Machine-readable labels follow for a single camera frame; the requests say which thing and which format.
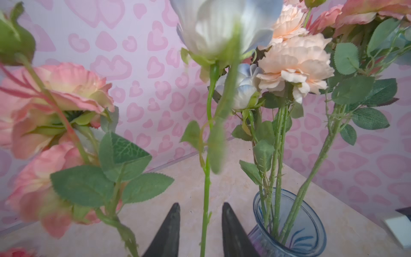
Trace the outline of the peach rose stem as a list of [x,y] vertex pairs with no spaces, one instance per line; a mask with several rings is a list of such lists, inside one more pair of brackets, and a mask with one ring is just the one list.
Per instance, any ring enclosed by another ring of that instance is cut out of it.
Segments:
[[302,4],[283,3],[279,18],[270,24],[272,35],[260,45],[249,69],[251,90],[244,97],[249,111],[245,124],[253,144],[255,176],[265,230],[276,240],[285,237],[290,220],[280,219],[283,158],[291,119],[302,114],[302,101],[309,93],[326,89],[333,76],[329,39],[306,29],[307,11]]

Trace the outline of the pink green carnation stem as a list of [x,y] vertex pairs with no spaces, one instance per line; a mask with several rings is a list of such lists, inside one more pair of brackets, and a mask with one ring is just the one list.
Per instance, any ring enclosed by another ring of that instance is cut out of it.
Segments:
[[310,34],[335,29],[334,36],[348,33],[355,25],[365,25],[377,16],[411,20],[410,1],[346,1],[324,11],[309,27]]

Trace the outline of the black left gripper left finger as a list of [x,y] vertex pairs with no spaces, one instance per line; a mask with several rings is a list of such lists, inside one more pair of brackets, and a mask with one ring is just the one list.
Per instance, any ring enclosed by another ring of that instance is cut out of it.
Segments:
[[143,257],[177,257],[180,239],[180,205],[174,203]]

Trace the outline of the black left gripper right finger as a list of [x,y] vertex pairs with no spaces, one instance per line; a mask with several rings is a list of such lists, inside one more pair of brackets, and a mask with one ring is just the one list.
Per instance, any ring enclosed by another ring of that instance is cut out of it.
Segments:
[[228,202],[222,208],[222,233],[225,257],[260,257]]

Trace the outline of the pale blue white rose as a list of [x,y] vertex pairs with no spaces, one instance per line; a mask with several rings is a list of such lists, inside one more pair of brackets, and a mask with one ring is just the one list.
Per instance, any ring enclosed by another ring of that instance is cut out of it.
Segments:
[[[238,68],[255,54],[258,46],[269,43],[270,24],[279,18],[282,4],[282,1],[171,1],[179,18],[177,33],[184,44],[181,58],[185,63],[199,64],[200,78],[209,85],[206,123],[189,122],[181,139],[198,151],[204,172],[200,256],[206,254],[211,175],[222,171],[226,149],[224,126],[233,114]],[[229,72],[221,96],[216,93],[217,81]]]
[[[228,78],[228,74],[221,76],[217,81],[216,93],[222,96],[224,83]],[[250,151],[254,151],[254,147],[262,140],[258,138],[258,128],[261,125],[261,105],[262,94],[259,89],[260,79],[258,75],[262,73],[262,69],[256,64],[240,64],[238,68],[237,82],[234,91],[233,114],[240,118],[241,122],[237,125],[231,136],[235,139],[249,142],[252,146]],[[264,188],[265,171],[260,168],[259,160],[253,152],[253,162],[239,161],[241,170],[247,177],[259,187]]]

